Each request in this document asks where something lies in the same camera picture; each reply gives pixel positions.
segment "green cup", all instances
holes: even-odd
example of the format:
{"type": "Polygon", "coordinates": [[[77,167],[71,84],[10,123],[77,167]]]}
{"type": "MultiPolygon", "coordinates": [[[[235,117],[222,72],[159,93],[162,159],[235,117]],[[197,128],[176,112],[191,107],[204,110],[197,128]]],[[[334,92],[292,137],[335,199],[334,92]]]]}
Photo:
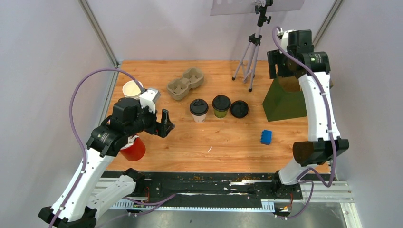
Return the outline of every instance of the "green cup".
{"type": "Polygon", "coordinates": [[[221,119],[227,115],[228,109],[231,106],[231,100],[227,96],[218,95],[213,99],[212,106],[214,115],[221,119]]]}

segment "black metal base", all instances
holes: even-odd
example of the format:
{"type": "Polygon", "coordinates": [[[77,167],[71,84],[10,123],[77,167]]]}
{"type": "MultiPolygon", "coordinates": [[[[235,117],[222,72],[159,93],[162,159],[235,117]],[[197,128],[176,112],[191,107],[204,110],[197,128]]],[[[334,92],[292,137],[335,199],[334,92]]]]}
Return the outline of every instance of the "black metal base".
{"type": "MultiPolygon", "coordinates": [[[[293,194],[293,199],[302,199],[299,185],[278,184],[278,173],[144,172],[144,175],[145,186],[150,189],[151,202],[163,200],[177,193],[164,206],[259,208],[262,199],[289,200],[290,193],[293,194]],[[250,181],[250,183],[233,184],[242,181],[250,181]],[[179,193],[199,193],[200,195],[179,193]]],[[[120,172],[117,171],[106,171],[102,175],[106,178],[119,176],[120,172]]],[[[322,174],[325,180],[328,180],[329,176],[329,174],[322,174]]],[[[317,181],[318,178],[314,174],[307,174],[302,180],[317,181]]],[[[132,196],[145,197],[146,194],[143,192],[132,196]]]]}

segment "disposable coffee cup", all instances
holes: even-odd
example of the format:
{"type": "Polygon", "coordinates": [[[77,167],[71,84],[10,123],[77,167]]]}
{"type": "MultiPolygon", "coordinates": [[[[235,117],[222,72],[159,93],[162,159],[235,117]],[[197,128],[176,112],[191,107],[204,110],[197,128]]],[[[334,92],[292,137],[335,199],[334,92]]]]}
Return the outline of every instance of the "disposable coffee cup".
{"type": "Polygon", "coordinates": [[[134,138],[132,145],[121,149],[120,153],[129,161],[135,162],[140,160],[145,155],[145,145],[139,137],[134,138]]]}
{"type": "Polygon", "coordinates": [[[214,115],[217,118],[224,118],[231,106],[231,100],[224,95],[218,95],[213,99],[214,115]]]}
{"type": "Polygon", "coordinates": [[[202,99],[196,99],[190,104],[190,112],[195,122],[203,123],[206,120],[209,105],[202,99]]]}
{"type": "Polygon", "coordinates": [[[125,97],[131,97],[131,98],[134,98],[137,100],[140,99],[141,90],[138,87],[138,85],[136,84],[136,82],[134,82],[133,80],[126,82],[123,85],[122,91],[123,91],[123,95],[125,95],[125,97]]]}

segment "gray wall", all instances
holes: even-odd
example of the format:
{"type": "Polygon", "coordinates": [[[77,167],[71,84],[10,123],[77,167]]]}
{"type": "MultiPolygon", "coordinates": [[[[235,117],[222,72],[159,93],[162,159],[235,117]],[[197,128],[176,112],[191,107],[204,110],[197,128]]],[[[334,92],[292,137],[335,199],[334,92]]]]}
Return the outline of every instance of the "gray wall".
{"type": "MultiPolygon", "coordinates": [[[[78,1],[0,1],[0,226],[43,228],[81,153],[68,105],[79,80],[110,67],[78,1]]],[[[111,74],[90,78],[74,118],[84,141],[100,118],[111,74]]]]}
{"type": "Polygon", "coordinates": [[[317,50],[330,56],[347,180],[365,228],[402,227],[403,3],[344,0],[317,50]]]}
{"type": "MultiPolygon", "coordinates": [[[[259,59],[274,50],[271,30],[319,30],[334,0],[305,0],[300,11],[274,12],[263,27],[259,59]]],[[[239,59],[258,15],[210,16],[212,0],[89,0],[119,60],[239,59]]]]}

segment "red cup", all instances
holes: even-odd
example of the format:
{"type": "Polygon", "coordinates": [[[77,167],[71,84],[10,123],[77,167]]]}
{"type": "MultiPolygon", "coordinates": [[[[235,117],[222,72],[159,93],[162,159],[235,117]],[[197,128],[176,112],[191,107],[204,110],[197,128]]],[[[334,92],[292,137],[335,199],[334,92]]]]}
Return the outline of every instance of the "red cup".
{"type": "Polygon", "coordinates": [[[120,150],[120,153],[129,161],[140,160],[145,154],[145,145],[140,138],[134,140],[133,146],[120,150]]]}

